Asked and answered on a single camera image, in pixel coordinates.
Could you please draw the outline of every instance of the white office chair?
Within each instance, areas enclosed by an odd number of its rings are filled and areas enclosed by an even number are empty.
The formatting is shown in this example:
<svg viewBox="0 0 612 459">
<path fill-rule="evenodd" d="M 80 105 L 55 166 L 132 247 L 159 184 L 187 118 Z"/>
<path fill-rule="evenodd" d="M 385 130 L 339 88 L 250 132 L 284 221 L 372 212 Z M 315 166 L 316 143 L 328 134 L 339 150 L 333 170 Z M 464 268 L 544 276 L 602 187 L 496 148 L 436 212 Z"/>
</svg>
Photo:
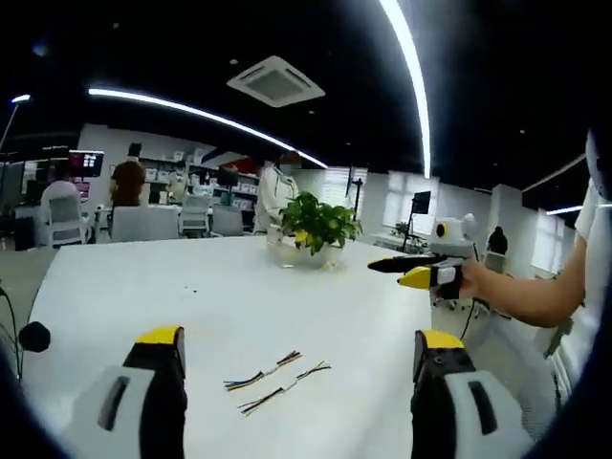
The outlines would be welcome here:
<svg viewBox="0 0 612 459">
<path fill-rule="evenodd" d="M 209 196 L 187 195 L 183 202 L 181 215 L 179 216 L 179 233 L 183 234 L 186 230 L 193 230 L 208 234 L 209 206 Z"/>
<path fill-rule="evenodd" d="M 49 200 L 48 245 L 87 243 L 88 219 L 80 214 L 76 196 L 61 196 Z"/>
<path fill-rule="evenodd" d="M 179 238 L 179 215 L 176 208 L 140 206 L 115 208 L 113 242 L 163 241 Z"/>
<path fill-rule="evenodd" d="M 242 236 L 242 211 L 230 206 L 212 207 L 212 231 L 213 237 Z"/>
</svg>

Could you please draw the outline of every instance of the wire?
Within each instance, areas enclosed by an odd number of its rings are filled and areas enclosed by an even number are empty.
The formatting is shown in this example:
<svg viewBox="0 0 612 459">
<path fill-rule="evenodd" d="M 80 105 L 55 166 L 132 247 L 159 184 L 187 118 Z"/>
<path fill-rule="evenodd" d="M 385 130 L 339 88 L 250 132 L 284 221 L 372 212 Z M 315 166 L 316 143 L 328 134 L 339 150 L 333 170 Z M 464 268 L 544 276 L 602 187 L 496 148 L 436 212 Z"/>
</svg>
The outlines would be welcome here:
<svg viewBox="0 0 612 459">
<path fill-rule="evenodd" d="M 11 341 L 14 344 L 13 350 L 15 351 L 15 371 L 17 372 L 18 380 L 21 381 L 23 361 L 19 358 L 19 347 L 17 346 L 17 322 L 15 320 L 15 311 L 12 308 L 12 303 L 11 303 L 11 299 L 9 298 L 9 295 L 2 287 L 0 287 L 0 296 L 3 296 L 4 298 L 7 299 L 7 303 L 9 304 L 9 310 L 11 311 L 12 332 L 13 332 L 13 339 Z"/>
<path fill-rule="evenodd" d="M 248 402 L 246 404 L 241 404 L 241 405 L 237 406 L 237 408 L 238 409 L 244 408 L 240 412 L 242 414 L 244 414 L 245 416 L 249 417 L 249 416 L 251 416 L 251 414 L 253 414 L 254 411 L 259 409 L 259 407 L 261 405 L 263 405 L 265 402 L 267 402 L 268 400 L 272 399 L 276 395 L 285 394 L 285 393 L 289 392 L 289 390 L 292 387 L 294 387 L 297 383 L 299 383 L 300 380 L 303 380 L 304 378 L 307 378 L 308 376 L 312 375 L 313 373 L 316 373 L 317 371 L 331 370 L 331 369 L 332 369 L 332 367 L 329 364 L 327 364 L 325 361 L 320 361 L 317 364 L 316 367 L 314 367 L 314 368 L 312 368 L 312 369 L 310 369 L 308 371 L 305 371 L 305 372 L 300 373 L 299 375 L 297 375 L 295 377 L 295 381 L 292 382 L 291 385 L 289 385 L 287 388 L 278 387 L 272 394 L 268 394 L 265 397 L 262 397 L 261 399 L 254 400 L 254 401 Z"/>
<path fill-rule="evenodd" d="M 476 261 L 480 261 L 480 259 L 478 258 L 478 250 L 476 249 L 476 243 L 472 243 L 472 244 L 474 247 L 474 256 L 476 257 Z M 459 338 L 461 341 L 463 341 L 463 338 L 465 337 L 466 332 L 468 331 L 468 327 L 470 326 L 471 315 L 474 312 L 475 306 L 476 306 L 476 300 L 472 298 L 471 306 L 470 306 L 470 313 L 468 314 L 468 320 L 466 320 L 466 326 L 463 328 L 463 332 L 461 332 L 461 338 Z"/>
<path fill-rule="evenodd" d="M 293 351 L 289 355 L 283 357 L 280 361 L 278 361 L 276 363 L 276 366 L 272 370 L 266 371 L 265 373 L 263 371 L 260 371 L 259 373 L 257 373 L 255 376 L 253 376 L 249 380 L 223 381 L 223 385 L 228 392 L 231 392 L 232 390 L 240 389 L 242 387 L 247 387 L 251 384 L 257 383 L 259 380 L 263 380 L 267 376 L 270 376 L 273 372 L 275 372 L 281 366 L 286 365 L 287 363 L 291 363 L 292 361 L 296 361 L 297 359 L 301 357 L 302 355 L 299 352 Z"/>
</svg>

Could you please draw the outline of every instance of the white pillar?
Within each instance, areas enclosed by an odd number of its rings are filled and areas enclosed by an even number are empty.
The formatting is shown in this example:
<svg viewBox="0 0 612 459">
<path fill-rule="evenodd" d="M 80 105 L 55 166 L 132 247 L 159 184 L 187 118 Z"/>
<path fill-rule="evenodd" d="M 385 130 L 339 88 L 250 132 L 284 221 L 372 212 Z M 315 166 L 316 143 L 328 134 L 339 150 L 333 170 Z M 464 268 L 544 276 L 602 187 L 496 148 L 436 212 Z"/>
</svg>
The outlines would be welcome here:
<svg viewBox="0 0 612 459">
<path fill-rule="evenodd" d="M 517 251 L 523 221 L 523 194 L 520 189 L 498 185 L 493 189 L 489 212 L 489 236 L 495 227 L 501 227 L 508 239 L 506 256 L 512 261 Z"/>
</svg>

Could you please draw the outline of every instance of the desk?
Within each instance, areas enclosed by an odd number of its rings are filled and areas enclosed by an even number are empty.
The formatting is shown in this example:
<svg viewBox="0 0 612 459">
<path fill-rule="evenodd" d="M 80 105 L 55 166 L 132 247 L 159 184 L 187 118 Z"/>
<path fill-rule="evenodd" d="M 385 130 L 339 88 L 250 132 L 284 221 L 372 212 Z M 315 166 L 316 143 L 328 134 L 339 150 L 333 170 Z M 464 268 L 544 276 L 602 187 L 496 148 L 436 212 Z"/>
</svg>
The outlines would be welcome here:
<svg viewBox="0 0 612 459">
<path fill-rule="evenodd" d="M 395 251 L 402 251 L 402 247 L 404 246 L 403 236 L 400 237 L 400 236 L 395 236 L 393 234 L 389 234 L 386 232 L 377 232 L 376 234 L 372 234 L 370 237 L 374 238 L 378 246 L 393 249 Z M 415 245 L 413 241 L 414 241 L 413 237 L 408 237 L 408 239 L 406 240 L 405 246 L 406 246 L 407 251 L 409 251 L 408 248 L 413 246 L 415 250 L 422 252 L 423 251 L 422 248 L 420 246 Z"/>
<path fill-rule="evenodd" d="M 348 243 L 345 269 L 325 272 L 278 267 L 260 236 L 65 247 L 33 305 L 31 320 L 52 343 L 27 353 L 25 392 L 58 433 L 77 394 L 121 365 L 137 335 L 179 323 L 187 458 L 409 457 L 414 331 L 430 327 L 429 293 L 367 269 L 393 254 Z M 225 392 L 223 380 L 249 378 L 293 350 L 304 357 Z M 322 360 L 333 368 L 249 418 L 236 408 Z"/>
</svg>

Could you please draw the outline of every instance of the led strip light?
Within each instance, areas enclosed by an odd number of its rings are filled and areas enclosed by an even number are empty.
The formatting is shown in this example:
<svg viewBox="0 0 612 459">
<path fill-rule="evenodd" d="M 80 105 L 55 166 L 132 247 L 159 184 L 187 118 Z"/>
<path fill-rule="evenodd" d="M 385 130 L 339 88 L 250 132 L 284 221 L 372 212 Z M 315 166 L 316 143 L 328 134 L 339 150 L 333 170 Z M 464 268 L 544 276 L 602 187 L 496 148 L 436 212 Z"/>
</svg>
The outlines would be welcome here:
<svg viewBox="0 0 612 459">
<path fill-rule="evenodd" d="M 421 72 L 421 64 L 414 40 L 410 33 L 408 23 L 405 21 L 404 13 L 397 0 L 379 0 L 382 9 L 393 27 L 402 52 L 404 53 L 405 63 L 410 72 L 412 88 L 417 99 L 417 110 L 419 112 L 419 123 L 421 124 L 421 138 L 423 139 L 423 175 L 428 179 L 431 175 L 431 145 L 429 138 L 429 113 L 427 111 L 427 99 L 425 94 L 425 82 Z"/>
<path fill-rule="evenodd" d="M 612 208 L 612 204 L 599 204 L 598 208 Z M 582 206 L 573 206 L 572 208 L 559 208 L 557 210 L 549 210 L 546 215 L 559 215 L 560 213 L 570 213 L 582 210 Z"/>
<path fill-rule="evenodd" d="M 221 122 L 227 126 L 233 127 L 235 129 L 240 129 L 241 131 L 251 134 L 252 136 L 258 137 L 259 139 L 263 139 L 264 141 L 273 143 L 286 150 L 295 151 L 299 156 L 301 156 L 305 160 L 315 163 L 316 165 L 319 165 L 320 167 L 323 167 L 324 169 L 327 168 L 327 164 L 319 161 L 317 158 L 313 158 L 312 156 L 307 155 L 306 153 L 297 150 L 296 148 L 293 148 L 292 146 L 286 144 L 285 142 L 281 142 L 279 139 L 275 139 L 274 137 L 264 134 L 263 132 L 259 132 L 251 127 L 245 126 L 244 124 L 240 124 L 239 122 L 228 120 L 227 118 L 220 117 L 219 115 L 214 115 L 212 113 L 205 112 L 204 110 L 200 110 L 194 107 L 189 107 L 188 105 L 182 105 L 181 103 L 171 102 L 169 100 L 163 100 L 162 98 L 152 98 L 150 96 L 143 96 L 142 94 L 128 93 L 125 91 L 114 91 L 114 90 L 109 90 L 109 89 L 90 88 L 88 92 L 90 96 L 102 96 L 105 98 L 123 98 L 126 100 L 136 100 L 138 102 L 150 103 L 153 105 L 161 105 L 162 107 L 172 108 L 174 110 L 180 110 L 182 112 L 187 112 L 192 115 L 197 115 L 198 117 L 207 118 L 209 120 Z"/>
</svg>

